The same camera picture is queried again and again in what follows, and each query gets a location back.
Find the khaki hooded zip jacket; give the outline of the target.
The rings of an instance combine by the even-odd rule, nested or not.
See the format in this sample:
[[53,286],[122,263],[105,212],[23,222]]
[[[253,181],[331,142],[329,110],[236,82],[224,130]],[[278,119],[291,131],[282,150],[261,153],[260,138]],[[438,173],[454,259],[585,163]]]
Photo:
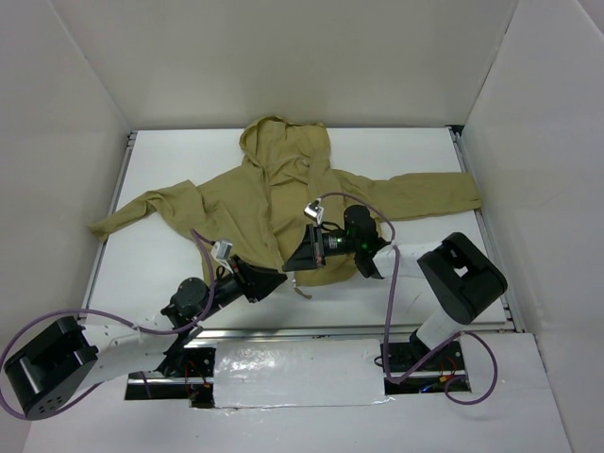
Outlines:
[[306,205],[319,195],[330,222],[340,222],[358,197],[391,221],[477,210],[481,199],[467,173],[419,173],[371,179],[330,163],[330,140],[320,124],[289,124],[265,117],[240,137],[242,163],[200,185],[184,180],[147,191],[93,223],[100,242],[158,213],[185,238],[197,231],[228,239],[248,263],[279,269],[300,244],[308,221]]

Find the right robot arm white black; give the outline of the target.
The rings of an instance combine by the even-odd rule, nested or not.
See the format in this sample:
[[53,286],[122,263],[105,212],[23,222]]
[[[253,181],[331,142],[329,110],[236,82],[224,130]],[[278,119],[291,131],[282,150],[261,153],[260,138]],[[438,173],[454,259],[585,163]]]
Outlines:
[[411,360],[421,369],[441,361],[441,343],[471,325],[508,289],[503,274],[461,232],[440,243],[396,246],[379,235],[376,220],[363,205],[346,208],[344,226],[332,230],[325,229],[318,200],[306,206],[305,214],[313,222],[285,261],[284,271],[320,269],[330,257],[350,256],[365,278],[426,280],[438,307],[410,336]]

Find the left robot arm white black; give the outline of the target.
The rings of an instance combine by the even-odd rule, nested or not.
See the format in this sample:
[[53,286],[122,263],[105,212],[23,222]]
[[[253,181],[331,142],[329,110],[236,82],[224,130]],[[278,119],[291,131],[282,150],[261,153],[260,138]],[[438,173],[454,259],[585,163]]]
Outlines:
[[51,324],[32,340],[14,354],[2,353],[5,375],[20,405],[15,410],[3,400],[3,409],[22,420],[43,420],[114,378],[140,372],[181,375],[185,348],[201,332],[202,322],[241,297],[261,301],[286,279],[276,270],[233,258],[210,283],[199,277],[183,280],[159,315],[142,323],[86,309],[85,314],[107,323],[83,325],[76,310],[53,313]]

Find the white foil covered panel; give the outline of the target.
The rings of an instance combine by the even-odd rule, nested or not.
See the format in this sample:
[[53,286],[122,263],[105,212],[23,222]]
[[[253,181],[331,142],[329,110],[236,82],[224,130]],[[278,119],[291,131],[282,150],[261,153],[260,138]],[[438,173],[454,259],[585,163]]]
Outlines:
[[229,342],[216,347],[218,408],[348,407],[386,400],[377,340]]

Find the aluminium table frame rail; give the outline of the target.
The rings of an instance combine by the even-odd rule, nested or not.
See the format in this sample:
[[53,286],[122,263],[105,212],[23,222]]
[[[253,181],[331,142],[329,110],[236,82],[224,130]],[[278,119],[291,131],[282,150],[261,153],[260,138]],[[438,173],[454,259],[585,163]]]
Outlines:
[[[112,200],[121,208],[138,195],[189,180],[203,183],[238,166],[243,158],[237,129],[139,130],[128,138]],[[332,128],[334,168],[387,179],[392,176],[466,169],[461,139],[452,128]],[[429,217],[394,225],[400,243],[436,242],[460,231],[484,253],[494,249],[479,212]],[[84,306],[148,324],[177,285],[201,273],[196,246],[151,215],[103,244]],[[389,285],[353,277],[347,282],[296,292],[280,286],[261,302],[239,299],[204,324],[207,341],[255,338],[378,336]]]

